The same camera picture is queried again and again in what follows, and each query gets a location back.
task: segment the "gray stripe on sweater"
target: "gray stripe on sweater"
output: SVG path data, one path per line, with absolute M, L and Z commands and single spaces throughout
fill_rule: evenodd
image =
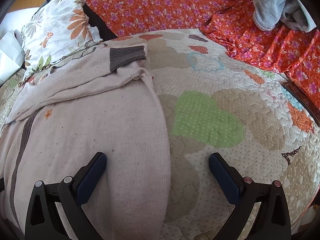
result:
M 17 157 L 17 161 L 16 161 L 16 166 L 14 167 L 13 173 L 12 173 L 12 179 L 11 179 L 11 188 L 10 188 L 10 195 L 9 195 L 9 201 L 10 201 L 10 207 L 14 216 L 14 219 L 17 222 L 17 225 L 20 228 L 19 225 L 19 221 L 18 221 L 18 217 L 17 217 L 17 213 L 16 213 L 16 209 L 14 207 L 14 192 L 16 189 L 16 182 L 17 182 L 17 174 L 18 174 L 18 167 L 19 164 L 21 162 L 22 159 L 22 155 L 24 153 L 24 150 L 27 146 L 28 140 L 29 140 L 29 136 L 30 136 L 30 132 L 31 132 L 31 127 L 33 124 L 33 121 L 36 117 L 36 115 L 39 113 L 41 109 L 39 109 L 38 111 L 34 112 L 29 119 L 26 121 L 24 127 L 23 127 L 23 131 L 22 131 L 22 137 L 21 137 L 21 144 L 20 144 L 20 150 L 18 153 L 18 157 Z
M 143 45 L 126 48 L 110 48 L 110 72 L 136 60 L 143 59 L 146 59 Z

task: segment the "floral pillow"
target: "floral pillow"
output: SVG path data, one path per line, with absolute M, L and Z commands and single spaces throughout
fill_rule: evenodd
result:
M 97 27 L 90 27 L 82 5 L 85 0 L 51 0 L 21 30 L 25 51 L 25 82 L 64 56 L 85 47 L 88 41 L 101 42 Z

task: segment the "pillow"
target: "pillow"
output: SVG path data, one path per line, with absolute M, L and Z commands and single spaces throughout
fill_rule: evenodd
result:
M 97 27 L 88 24 L 85 0 L 51 0 L 21 30 L 27 68 L 25 82 L 35 72 L 81 50 L 88 41 L 101 42 Z

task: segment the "gray towel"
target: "gray towel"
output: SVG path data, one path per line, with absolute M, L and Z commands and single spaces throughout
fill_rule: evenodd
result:
M 316 27 L 300 0 L 252 0 L 253 21 L 263 31 L 271 31 L 278 21 L 288 28 L 310 32 Z

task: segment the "white plastic bag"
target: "white plastic bag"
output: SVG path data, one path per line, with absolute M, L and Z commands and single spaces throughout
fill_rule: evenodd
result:
M 25 53 L 13 30 L 7 32 L 0 40 L 0 86 L 21 67 L 24 57 Z

